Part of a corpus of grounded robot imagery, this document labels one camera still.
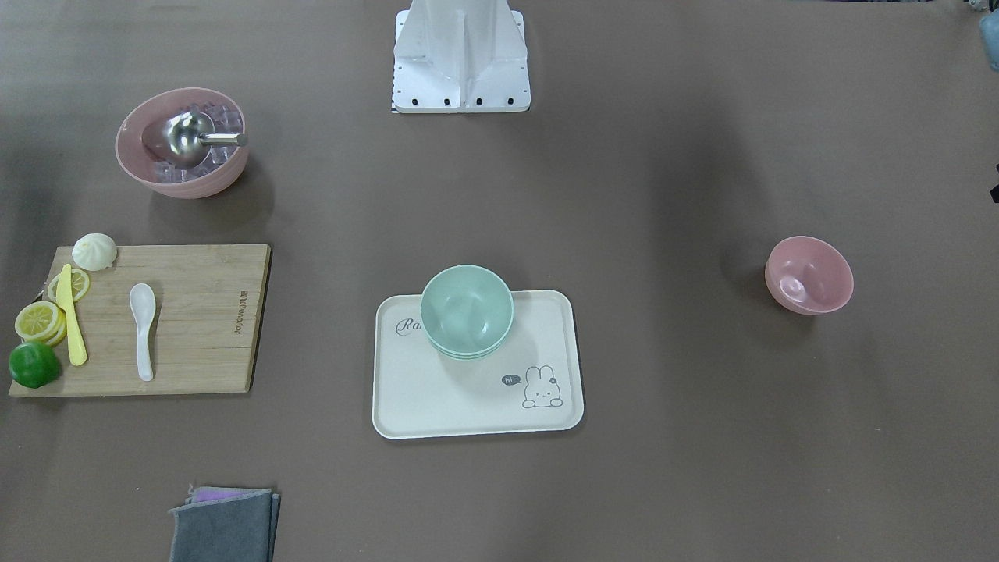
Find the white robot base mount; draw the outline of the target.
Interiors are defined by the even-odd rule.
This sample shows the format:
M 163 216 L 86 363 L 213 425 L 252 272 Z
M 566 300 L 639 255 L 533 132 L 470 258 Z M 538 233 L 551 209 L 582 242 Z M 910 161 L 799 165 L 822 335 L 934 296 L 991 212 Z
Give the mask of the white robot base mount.
M 507 1 L 414 1 L 396 15 L 393 56 L 396 113 L 531 107 L 524 16 Z

